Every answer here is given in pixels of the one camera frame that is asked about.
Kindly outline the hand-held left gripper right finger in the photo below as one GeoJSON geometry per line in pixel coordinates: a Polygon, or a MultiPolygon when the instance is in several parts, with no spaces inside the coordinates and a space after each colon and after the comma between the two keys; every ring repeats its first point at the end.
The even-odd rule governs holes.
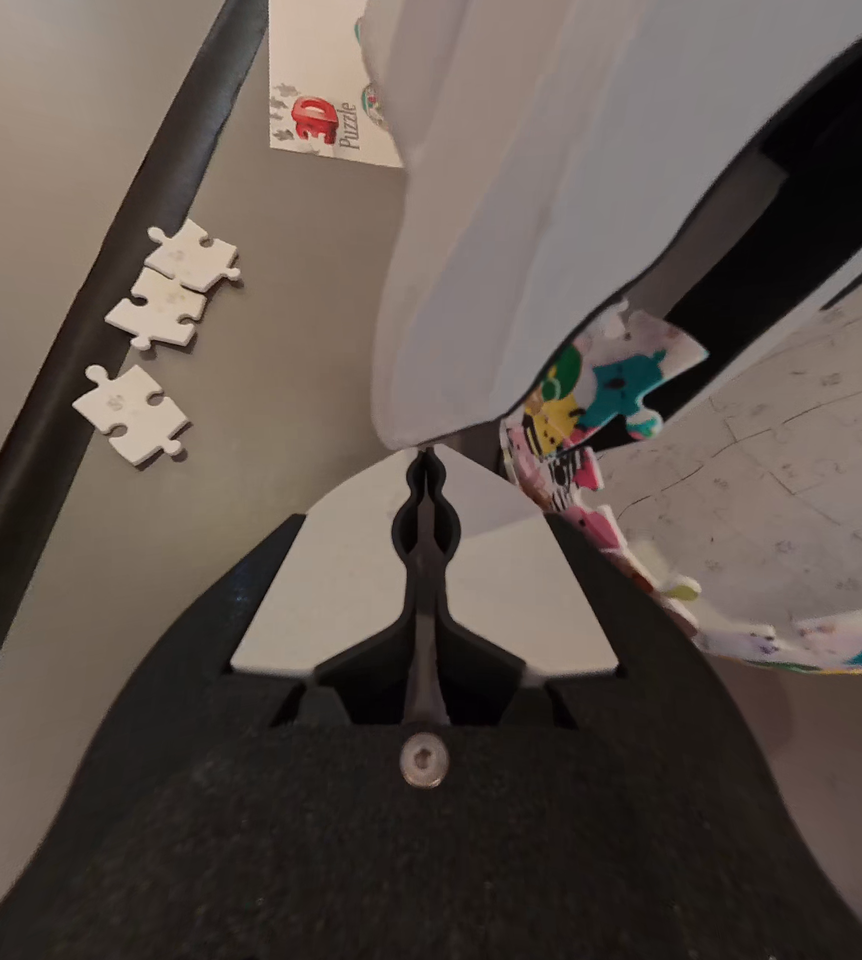
{"type": "Polygon", "coordinates": [[[545,514],[448,446],[432,448],[437,677],[452,724],[499,724],[520,690],[611,677],[619,660],[545,514]]]}

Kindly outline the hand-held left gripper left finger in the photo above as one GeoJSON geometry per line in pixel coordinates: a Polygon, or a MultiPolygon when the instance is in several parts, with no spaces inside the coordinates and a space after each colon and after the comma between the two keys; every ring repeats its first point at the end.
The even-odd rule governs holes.
{"type": "Polygon", "coordinates": [[[235,672],[333,690],[355,724],[402,722],[424,468],[414,448],[390,454],[305,513],[232,655],[235,672]]]}

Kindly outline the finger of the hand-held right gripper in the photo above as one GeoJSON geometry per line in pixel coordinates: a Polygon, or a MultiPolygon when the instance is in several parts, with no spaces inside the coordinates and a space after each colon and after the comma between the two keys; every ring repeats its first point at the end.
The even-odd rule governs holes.
{"type": "Polygon", "coordinates": [[[372,363],[385,446],[507,414],[858,42],[862,2],[367,2],[406,175],[372,363]]]}
{"type": "Polygon", "coordinates": [[[862,249],[862,39],[799,90],[722,177],[713,258],[669,309],[731,361],[862,249]]]}

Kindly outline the colourful puzzle ball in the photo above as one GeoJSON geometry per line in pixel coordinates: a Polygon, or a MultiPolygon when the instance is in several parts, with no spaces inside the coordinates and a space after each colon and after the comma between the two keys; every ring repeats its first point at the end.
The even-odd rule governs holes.
{"type": "Polygon", "coordinates": [[[711,336],[623,299],[500,421],[505,472],[704,652],[862,674],[862,311],[790,340],[670,424],[711,336]]]}

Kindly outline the puzzle instruction leaflet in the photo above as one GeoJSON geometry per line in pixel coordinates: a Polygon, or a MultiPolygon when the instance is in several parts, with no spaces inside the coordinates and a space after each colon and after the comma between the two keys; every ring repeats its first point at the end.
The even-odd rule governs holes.
{"type": "Polygon", "coordinates": [[[363,58],[365,1],[269,1],[269,148],[400,169],[363,58]]]}

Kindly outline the white puzzle piece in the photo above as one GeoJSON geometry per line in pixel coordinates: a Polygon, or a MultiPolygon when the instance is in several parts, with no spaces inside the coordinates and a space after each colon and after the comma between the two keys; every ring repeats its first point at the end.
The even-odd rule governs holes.
{"type": "Polygon", "coordinates": [[[108,311],[104,322],[129,334],[131,346],[140,352],[157,343],[184,348],[197,336],[206,306],[206,295],[144,267],[129,296],[108,311]]]}
{"type": "Polygon", "coordinates": [[[139,469],[160,455],[183,455],[179,434],[189,418],[139,364],[115,377],[103,366],[90,365],[84,375],[93,388],[73,401],[73,409],[125,462],[139,469]]]}
{"type": "Polygon", "coordinates": [[[156,225],[147,234],[155,247],[145,258],[145,267],[181,287],[207,295],[220,282],[240,282],[237,248],[212,237],[194,221],[186,220],[171,236],[156,225]]]}

